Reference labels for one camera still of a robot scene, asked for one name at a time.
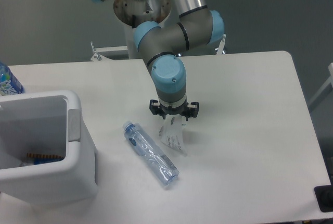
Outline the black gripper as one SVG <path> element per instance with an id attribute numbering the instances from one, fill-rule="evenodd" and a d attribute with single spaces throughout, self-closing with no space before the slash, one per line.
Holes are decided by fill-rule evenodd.
<path id="1" fill-rule="evenodd" d="M 166 119 L 166 115 L 181 115 L 188 121 L 190 118 L 197 118 L 199 113 L 199 102 L 192 102 L 188 104 L 184 101 L 179 107 L 172 107 L 170 105 L 163 105 L 162 101 L 151 99 L 149 102 L 149 110 L 153 115 L 158 115 Z"/>

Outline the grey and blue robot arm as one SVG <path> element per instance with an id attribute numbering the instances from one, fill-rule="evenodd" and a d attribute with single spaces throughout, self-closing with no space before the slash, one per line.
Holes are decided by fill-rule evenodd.
<path id="1" fill-rule="evenodd" d="M 195 118 L 199 103 L 187 101 L 186 70 L 179 54 L 220 40 L 224 22 L 205 0 L 175 0 L 179 22 L 162 27 L 168 16 L 162 0 L 115 0 L 118 19 L 133 30 L 132 42 L 153 80 L 158 95 L 151 100 L 152 114 Z"/>

